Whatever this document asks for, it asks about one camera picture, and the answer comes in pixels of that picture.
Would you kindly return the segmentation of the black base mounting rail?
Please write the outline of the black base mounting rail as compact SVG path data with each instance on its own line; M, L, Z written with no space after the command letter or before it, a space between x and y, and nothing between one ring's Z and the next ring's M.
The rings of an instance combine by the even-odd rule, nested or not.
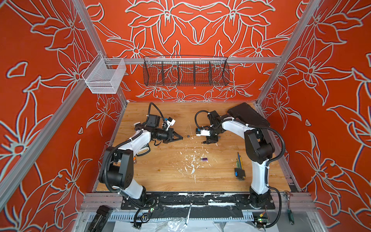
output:
M152 204L151 219L180 218L253 221L260 213L278 209L278 201L269 197L260 208L252 207L248 192L174 192L147 193Z

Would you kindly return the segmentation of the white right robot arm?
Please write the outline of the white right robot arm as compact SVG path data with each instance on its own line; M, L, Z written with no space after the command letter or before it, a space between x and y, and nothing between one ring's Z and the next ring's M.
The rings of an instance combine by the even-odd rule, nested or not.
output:
M205 144L216 144L218 136L226 131L244 139L253 171L248 203L253 209L265 207L271 191L279 192L269 184L269 168L272 162L284 155L286 144L283 137L247 103L229 109L222 116L216 111L207 112L207 117L208 126L196 126L196 135L205 136Z

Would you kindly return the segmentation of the green handled screwdriver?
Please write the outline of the green handled screwdriver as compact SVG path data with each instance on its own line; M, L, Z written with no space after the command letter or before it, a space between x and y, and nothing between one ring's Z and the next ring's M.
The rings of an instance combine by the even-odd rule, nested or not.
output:
M286 198L287 205L288 205L288 208L287 208L288 220L289 220L291 225L294 225L295 224L294 215L292 213L292 209L291 209L291 206L290 206L290 199L291 199L292 196L293 196L293 194L291 192L289 192L289 191L284 192L284 197Z

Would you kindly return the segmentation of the black plastic tool case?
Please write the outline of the black plastic tool case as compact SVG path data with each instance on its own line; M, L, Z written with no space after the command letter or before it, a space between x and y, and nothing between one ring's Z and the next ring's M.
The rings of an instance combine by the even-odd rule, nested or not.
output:
M270 127L270 123L246 102L230 108L227 113L249 126Z

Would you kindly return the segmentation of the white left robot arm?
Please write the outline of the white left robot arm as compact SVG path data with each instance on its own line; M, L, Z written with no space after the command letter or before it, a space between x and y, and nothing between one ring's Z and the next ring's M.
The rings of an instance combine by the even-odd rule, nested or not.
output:
M123 195L143 206L146 201L146 189L134 180L134 158L151 141L168 144L183 140L172 128L174 124L174 119L165 118L160 109L151 102L146 121L134 125L135 134L117 146L105 150L99 182L110 192Z

